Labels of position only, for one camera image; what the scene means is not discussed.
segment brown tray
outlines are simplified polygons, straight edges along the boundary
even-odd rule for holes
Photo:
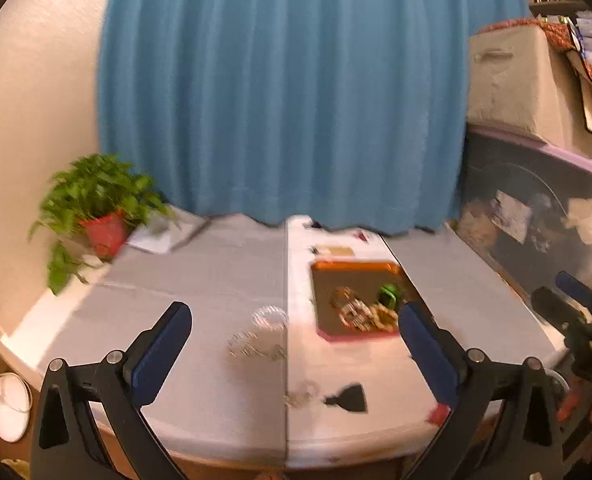
[[[403,292],[403,300],[424,303],[405,270],[395,262],[319,260],[311,265],[311,280],[318,335],[330,342],[399,336],[398,332],[355,332],[346,328],[330,303],[339,286],[352,288],[358,298],[371,304],[378,299],[382,285],[395,283]]]

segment table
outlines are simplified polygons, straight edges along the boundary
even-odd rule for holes
[[[330,343],[317,336],[313,245],[351,246],[357,259],[399,261],[437,322],[465,348],[479,346],[506,362],[532,354],[545,364],[557,359],[562,339],[450,229],[386,242],[361,230],[365,242],[357,230],[332,234],[310,224],[295,216],[270,228],[235,215],[214,219],[172,254],[124,248],[111,268],[96,271],[93,287],[63,294],[70,297],[68,314],[58,317],[47,294],[3,343],[38,370],[55,357],[70,365],[96,362],[127,348],[171,301],[184,301],[192,333],[156,402],[142,410],[148,423],[170,452],[191,460],[293,468],[400,456],[421,449],[436,431],[425,422],[435,400],[402,339]],[[227,340],[249,329],[253,310],[267,304],[289,314],[287,359],[231,356]],[[288,408],[285,394],[303,381],[316,383],[321,396],[360,382],[368,413],[320,399]],[[106,424],[101,407],[92,410]]]

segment potted plant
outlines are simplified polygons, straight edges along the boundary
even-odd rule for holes
[[[42,200],[40,216],[34,222],[29,239],[40,226],[48,227],[59,237],[52,247],[48,264],[48,286],[58,294],[87,265],[70,255],[63,237],[84,234],[102,260],[111,259],[124,244],[129,231],[147,223],[154,211],[170,216],[169,208],[152,189],[147,174],[130,172],[131,164],[120,162],[116,155],[90,155],[71,163],[69,171],[52,175],[52,189]]]

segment green object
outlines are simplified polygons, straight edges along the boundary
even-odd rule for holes
[[[40,226],[58,237],[72,237],[84,231],[80,221],[102,218],[123,211],[125,222],[134,228],[147,223],[154,211],[171,216],[152,186],[148,174],[132,173],[131,164],[119,162],[117,155],[94,154],[71,163],[69,171],[52,175],[52,189],[40,204],[39,219],[29,229],[31,240]],[[85,265],[73,258],[60,238],[52,245],[52,258],[47,266],[48,286],[58,294],[76,276],[84,282],[78,269]]]
[[[387,283],[378,291],[378,303],[391,310],[398,309],[400,298],[402,298],[402,292],[394,283]]]

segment white round base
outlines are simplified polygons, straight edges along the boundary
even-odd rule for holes
[[[0,377],[0,438],[7,442],[17,442],[27,431],[29,425],[29,392],[27,386],[16,375],[3,375]],[[19,410],[28,410],[20,413],[9,406]]]

